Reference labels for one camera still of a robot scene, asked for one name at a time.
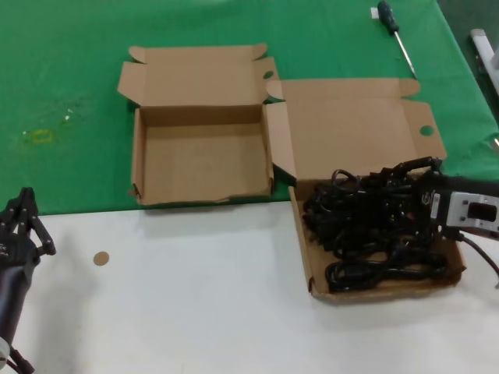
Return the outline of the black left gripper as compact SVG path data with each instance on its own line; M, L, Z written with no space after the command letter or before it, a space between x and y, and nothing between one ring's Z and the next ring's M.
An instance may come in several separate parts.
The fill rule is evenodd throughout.
M11 232L19 223L22 211L27 232ZM29 230L34 230L41 241L38 249L30 238ZM1 212L1 272L24 270L33 273L40 263L39 255L55 254L55 243L39 218L34 190L23 187Z

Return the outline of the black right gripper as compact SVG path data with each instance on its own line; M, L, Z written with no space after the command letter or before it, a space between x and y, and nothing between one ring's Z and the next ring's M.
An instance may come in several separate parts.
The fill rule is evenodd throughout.
M409 241L433 241L436 224L498 224L498 183L443 175L442 162L421 157L368 175L370 184L416 184L430 216L409 212L402 218L402 235Z

